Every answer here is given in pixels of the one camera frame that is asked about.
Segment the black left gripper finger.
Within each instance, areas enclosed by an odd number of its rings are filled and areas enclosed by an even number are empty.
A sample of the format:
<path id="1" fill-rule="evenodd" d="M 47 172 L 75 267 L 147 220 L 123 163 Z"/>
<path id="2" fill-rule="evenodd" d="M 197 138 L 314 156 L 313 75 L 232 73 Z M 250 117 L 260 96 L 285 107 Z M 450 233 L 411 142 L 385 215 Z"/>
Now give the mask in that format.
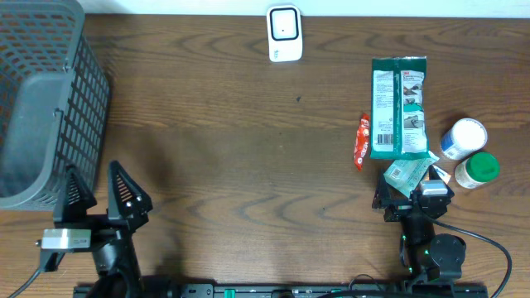
<path id="1" fill-rule="evenodd" d="M 120 226 L 143 226 L 153 209 L 151 197 L 118 161 L 108 167 L 108 219 Z"/>
<path id="2" fill-rule="evenodd" d="M 55 202 L 53 221 L 55 224 L 78 223 L 87 216 L 87 210 L 94 207 L 97 200 L 92 190 L 74 165 L 68 165 L 62 191 Z"/>

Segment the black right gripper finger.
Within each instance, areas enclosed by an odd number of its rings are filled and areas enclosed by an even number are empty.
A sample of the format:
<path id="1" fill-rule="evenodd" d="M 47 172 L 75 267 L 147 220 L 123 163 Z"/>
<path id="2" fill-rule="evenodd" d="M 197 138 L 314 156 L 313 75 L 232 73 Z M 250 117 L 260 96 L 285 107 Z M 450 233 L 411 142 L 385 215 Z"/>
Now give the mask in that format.
<path id="1" fill-rule="evenodd" d="M 378 173 L 378 181 L 373 197 L 373 209 L 386 209 L 392 203 L 392 195 L 389 190 L 384 174 L 380 171 Z"/>
<path id="2" fill-rule="evenodd" d="M 451 174 L 441 169 L 439 166 L 431 165 L 428 170 L 429 181 L 435 181 L 438 185 L 435 191 L 436 195 L 442 195 L 441 187 L 444 186 L 446 189 L 445 195 L 452 199 L 455 196 L 454 191 L 450 188 L 449 182 L 451 181 Z"/>

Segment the light green snack packet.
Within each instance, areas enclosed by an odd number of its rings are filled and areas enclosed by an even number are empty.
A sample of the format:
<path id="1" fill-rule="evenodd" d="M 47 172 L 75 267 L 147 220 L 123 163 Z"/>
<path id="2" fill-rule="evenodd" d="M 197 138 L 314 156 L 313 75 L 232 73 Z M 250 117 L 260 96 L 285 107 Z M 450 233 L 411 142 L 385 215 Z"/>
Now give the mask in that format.
<path id="1" fill-rule="evenodd" d="M 431 151 L 427 158 L 417 160 L 395 160 L 384 172 L 386 182 L 401 194 L 409 197 L 416 189 L 430 166 L 440 160 Z"/>

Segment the small orange box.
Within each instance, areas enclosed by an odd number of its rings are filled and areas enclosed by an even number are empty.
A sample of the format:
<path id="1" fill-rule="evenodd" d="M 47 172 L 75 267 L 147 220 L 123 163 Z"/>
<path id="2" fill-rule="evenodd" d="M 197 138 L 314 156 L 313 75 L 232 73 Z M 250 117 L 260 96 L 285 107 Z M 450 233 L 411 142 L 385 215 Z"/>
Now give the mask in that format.
<path id="1" fill-rule="evenodd" d="M 441 169 L 439 166 L 433 165 L 434 170 L 439 175 L 440 179 L 443 180 L 446 184 L 448 184 L 451 180 L 451 175 Z"/>

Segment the red white snack packet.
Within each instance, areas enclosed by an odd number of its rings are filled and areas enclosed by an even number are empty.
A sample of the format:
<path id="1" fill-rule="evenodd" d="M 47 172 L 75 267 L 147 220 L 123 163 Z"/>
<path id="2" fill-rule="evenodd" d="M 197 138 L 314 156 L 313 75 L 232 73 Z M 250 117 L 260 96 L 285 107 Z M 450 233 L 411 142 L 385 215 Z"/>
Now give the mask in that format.
<path id="1" fill-rule="evenodd" d="M 354 144 L 354 164 L 358 171 L 363 168 L 364 158 L 369 149 L 370 118 L 364 113 L 359 120 Z"/>

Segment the green lid white jar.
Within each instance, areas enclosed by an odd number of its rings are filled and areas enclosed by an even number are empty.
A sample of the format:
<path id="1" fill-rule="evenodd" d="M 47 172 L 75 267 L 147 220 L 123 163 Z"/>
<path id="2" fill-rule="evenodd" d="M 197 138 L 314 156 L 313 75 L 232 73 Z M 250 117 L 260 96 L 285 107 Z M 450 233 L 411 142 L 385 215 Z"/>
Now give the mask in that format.
<path id="1" fill-rule="evenodd" d="M 472 190 L 495 180 L 499 172 L 496 157 L 488 152 L 479 152 L 455 168 L 455 179 L 460 186 Z"/>

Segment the green white gloves packet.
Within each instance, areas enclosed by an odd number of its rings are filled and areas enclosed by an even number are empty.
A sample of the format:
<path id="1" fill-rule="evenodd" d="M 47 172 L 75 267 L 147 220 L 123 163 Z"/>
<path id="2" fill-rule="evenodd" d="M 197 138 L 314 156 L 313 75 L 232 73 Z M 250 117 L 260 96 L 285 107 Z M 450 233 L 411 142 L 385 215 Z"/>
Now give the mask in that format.
<path id="1" fill-rule="evenodd" d="M 425 56 L 372 59 L 371 158 L 429 157 L 424 108 L 426 67 Z"/>

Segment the white blue label jar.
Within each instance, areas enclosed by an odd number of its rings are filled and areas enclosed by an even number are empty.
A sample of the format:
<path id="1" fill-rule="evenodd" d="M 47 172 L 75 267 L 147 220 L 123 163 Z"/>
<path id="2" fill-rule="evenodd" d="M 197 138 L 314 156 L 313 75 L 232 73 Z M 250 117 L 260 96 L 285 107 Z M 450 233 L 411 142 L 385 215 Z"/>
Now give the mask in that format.
<path id="1" fill-rule="evenodd" d="M 441 152 L 451 160 L 460 160 L 482 149 L 488 133 L 482 123 L 462 118 L 441 138 Z"/>

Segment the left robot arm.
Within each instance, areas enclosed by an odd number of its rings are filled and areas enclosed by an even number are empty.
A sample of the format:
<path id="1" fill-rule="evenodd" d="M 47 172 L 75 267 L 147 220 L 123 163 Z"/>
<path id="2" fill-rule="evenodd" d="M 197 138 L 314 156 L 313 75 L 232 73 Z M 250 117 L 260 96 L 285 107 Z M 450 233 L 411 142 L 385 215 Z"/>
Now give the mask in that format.
<path id="1" fill-rule="evenodd" d="M 67 166 L 63 192 L 53 210 L 54 227 L 46 229 L 40 241 L 39 269 L 54 272 L 65 254 L 90 252 L 99 280 L 88 297 L 103 297 L 116 281 L 124 284 L 124 296 L 139 297 L 145 286 L 133 234 L 148 222 L 152 199 L 118 161 L 111 161 L 107 212 L 89 214 L 96 204 L 76 166 Z"/>

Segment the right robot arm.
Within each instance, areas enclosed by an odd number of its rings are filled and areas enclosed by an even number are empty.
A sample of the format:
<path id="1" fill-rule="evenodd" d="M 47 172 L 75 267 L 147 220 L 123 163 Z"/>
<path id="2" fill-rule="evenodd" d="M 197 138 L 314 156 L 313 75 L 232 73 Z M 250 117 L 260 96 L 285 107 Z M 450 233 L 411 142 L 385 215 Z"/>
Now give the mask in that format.
<path id="1" fill-rule="evenodd" d="M 452 283 L 461 278 L 465 260 L 465 241 L 448 233 L 437 234 L 434 220 L 447 212 L 454 192 L 440 178 L 433 166 L 410 195 L 396 197 L 384 174 L 378 177 L 372 208 L 384 211 L 386 222 L 399 222 L 402 227 L 400 258 L 408 267 L 408 287 L 429 283 Z"/>

